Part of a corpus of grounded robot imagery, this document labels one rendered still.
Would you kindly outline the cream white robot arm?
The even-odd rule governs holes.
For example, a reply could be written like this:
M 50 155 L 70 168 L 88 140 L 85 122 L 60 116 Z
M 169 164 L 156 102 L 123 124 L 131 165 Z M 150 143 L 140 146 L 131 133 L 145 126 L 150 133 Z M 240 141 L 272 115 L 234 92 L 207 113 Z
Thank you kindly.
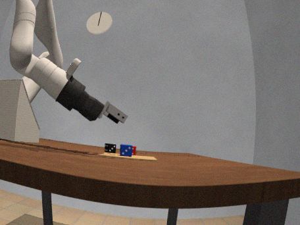
M 9 49 L 11 66 L 22 74 L 30 103 L 52 72 L 63 67 L 52 0 L 16 0 L 16 10 Z M 34 28 L 35 27 L 35 28 Z M 48 52 L 38 58 L 32 54 L 34 32 Z M 35 65 L 35 66 L 34 66 Z

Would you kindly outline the blue die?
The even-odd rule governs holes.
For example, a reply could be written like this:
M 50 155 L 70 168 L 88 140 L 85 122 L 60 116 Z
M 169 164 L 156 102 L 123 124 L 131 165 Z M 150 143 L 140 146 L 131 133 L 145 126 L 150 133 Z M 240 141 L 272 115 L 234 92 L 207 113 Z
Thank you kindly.
M 132 145 L 120 145 L 120 155 L 131 157 L 132 156 Z

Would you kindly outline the black die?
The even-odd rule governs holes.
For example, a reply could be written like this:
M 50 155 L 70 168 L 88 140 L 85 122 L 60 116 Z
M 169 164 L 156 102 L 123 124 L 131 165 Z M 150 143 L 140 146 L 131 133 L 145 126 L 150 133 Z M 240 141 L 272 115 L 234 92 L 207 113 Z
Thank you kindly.
M 116 153 L 116 144 L 106 143 L 105 144 L 105 152 Z

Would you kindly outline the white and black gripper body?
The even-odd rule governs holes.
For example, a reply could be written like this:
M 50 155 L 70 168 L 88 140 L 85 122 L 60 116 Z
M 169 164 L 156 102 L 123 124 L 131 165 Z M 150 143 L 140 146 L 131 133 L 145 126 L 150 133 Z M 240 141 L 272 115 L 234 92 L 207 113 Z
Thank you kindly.
M 90 96 L 85 91 L 86 87 L 73 78 L 72 73 L 80 63 L 80 60 L 74 59 L 67 71 L 56 67 L 43 89 L 69 111 L 75 109 L 89 121 L 94 121 L 105 105 Z

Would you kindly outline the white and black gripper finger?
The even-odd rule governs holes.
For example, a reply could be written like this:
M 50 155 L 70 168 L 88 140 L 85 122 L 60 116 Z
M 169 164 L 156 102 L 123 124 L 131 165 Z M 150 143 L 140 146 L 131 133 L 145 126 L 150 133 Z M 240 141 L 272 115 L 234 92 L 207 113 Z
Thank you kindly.
M 128 115 L 123 113 L 121 110 L 116 108 L 114 105 L 111 104 L 111 102 L 107 101 L 105 103 L 105 106 L 101 113 L 99 114 L 98 118 L 101 118 L 103 113 L 107 111 L 109 114 L 111 114 L 113 117 L 115 117 L 117 120 L 119 120 L 121 123 L 124 123 L 125 120 L 127 119 Z
M 105 111 L 104 115 L 108 118 L 110 118 L 113 122 L 118 124 L 119 120 L 117 120 L 115 117 L 111 116 L 107 111 Z

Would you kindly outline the tan square mat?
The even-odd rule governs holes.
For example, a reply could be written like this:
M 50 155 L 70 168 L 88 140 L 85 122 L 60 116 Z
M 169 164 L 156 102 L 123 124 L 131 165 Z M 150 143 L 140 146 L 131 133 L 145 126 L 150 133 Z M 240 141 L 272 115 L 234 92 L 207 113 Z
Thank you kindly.
M 108 154 L 108 155 L 106 155 Z M 110 157 L 110 158 L 116 158 L 116 159 L 129 159 L 129 160 L 137 160 L 137 161 L 157 161 L 155 157 L 146 157 L 146 156 L 137 156 L 137 155 L 132 155 L 131 158 L 125 158 L 126 156 L 121 156 L 116 153 L 102 153 L 99 154 L 100 157 Z

